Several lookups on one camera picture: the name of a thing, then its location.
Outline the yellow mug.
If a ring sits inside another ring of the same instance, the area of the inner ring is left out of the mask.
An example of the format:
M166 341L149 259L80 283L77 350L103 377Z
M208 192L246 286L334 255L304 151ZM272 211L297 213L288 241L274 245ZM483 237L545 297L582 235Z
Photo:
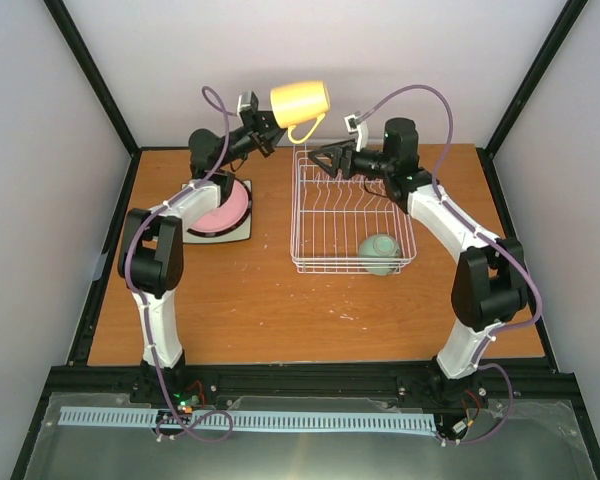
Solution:
M330 96L323 81L312 80L290 83L270 91L270 104L279 127L287 130L292 144L305 143L325 119L331 107ZM314 121L302 138L294 137L298 125Z

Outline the green ceramic bowl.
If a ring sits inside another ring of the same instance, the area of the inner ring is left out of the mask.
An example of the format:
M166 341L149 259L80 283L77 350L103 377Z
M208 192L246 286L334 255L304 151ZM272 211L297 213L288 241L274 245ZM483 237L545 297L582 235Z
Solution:
M386 276L393 274L401 258L398 241L388 234L374 234L361 242L358 248L360 267L366 272Z

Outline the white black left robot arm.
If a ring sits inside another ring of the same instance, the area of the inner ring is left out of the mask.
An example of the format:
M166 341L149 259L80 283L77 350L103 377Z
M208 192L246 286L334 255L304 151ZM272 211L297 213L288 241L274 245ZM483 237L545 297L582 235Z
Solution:
M226 203L235 175L222 167L258 151L267 157L286 132L271 110L247 108L242 126L219 137L197 129L189 137L192 179L173 197L148 210L126 215L118 259L138 308L144 342L143 360L161 369L152 388L166 402L181 400L188 378L173 368L183 356L175 315L175 291L184 272L184 231Z

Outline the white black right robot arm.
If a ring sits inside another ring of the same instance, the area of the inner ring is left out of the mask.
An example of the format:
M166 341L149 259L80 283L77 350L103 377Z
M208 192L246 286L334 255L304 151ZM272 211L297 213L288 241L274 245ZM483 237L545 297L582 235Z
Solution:
M315 149L308 157L332 178L381 181L388 199L426 227L454 260L455 322L428 377L412 387L443 405L471 385L497 331L526 307L528 287L519 270L524 260L520 242L483 229L460 209L434 175L420 166L418 145L414 121L392 118L385 123L379 150L344 140Z

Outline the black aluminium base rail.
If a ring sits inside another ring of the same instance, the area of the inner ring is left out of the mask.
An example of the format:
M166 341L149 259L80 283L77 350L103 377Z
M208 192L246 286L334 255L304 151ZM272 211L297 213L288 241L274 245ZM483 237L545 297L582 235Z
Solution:
M506 359L460 380L447 380L430 362L269 364L193 366L165 372L173 399L202 390L218 406L242 396L344 397L387 400L404 407L451 407L467 390L484 388L490 399L566 399L578 405L580 388L572 374L550 369L544 360Z

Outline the black enclosure frame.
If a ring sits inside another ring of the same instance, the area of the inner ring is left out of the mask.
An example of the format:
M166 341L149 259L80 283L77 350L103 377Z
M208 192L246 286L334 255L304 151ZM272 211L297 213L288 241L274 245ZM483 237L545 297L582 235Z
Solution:
M62 1L48 1L45 6L77 60L92 90L100 101L116 133L122 140L123 146L130 154L131 161L105 239L103 247L103 270L99 274L99 277L93 280L89 289L86 305L81 314L67 362L62 366L57 366L50 370L12 473L12 476L15 479L22 479L26 475L32 474L34 471L32 466L33 457L35 452L41 449L42 434L47 429L43 424L43 416L46 414L49 408L50 399L54 394L93 393L109 395L114 393L127 393L131 398L136 400L147 400L150 403L155 403L158 400L157 377L156 375L149 373L147 368L143 366L89 367L86 364L87 356L90 353L93 344L95 329L99 321L105 289L108 286L109 277L113 269L113 244L115 241L119 240L122 235L123 210L129 204L132 188L141 164L141 155L145 150L138 146L133 138L114 97L102 77L65 3ZM514 234L515 229L494 166L495 155L509 135L526 106L526 103L530 100L534 90L540 83L585 6L586 4L583 1L568 1L564 4L531 66L525 74L524 79L512 100L509 102L503 117L498 122L487 146L479 148L476 151L499 221L507 234ZM550 344L545 325L539 324L536 330L543 347L543 358L517 359L544 360L549 365L550 369L559 373L569 374L560 371L557 365L557 360ZM575 411L575 418L578 422L578 432L584 440L585 451L591 462L594 475L596 478L600 479L600 447L586 410L584 400L582 398L581 403L578 405L575 405L572 402L571 404Z

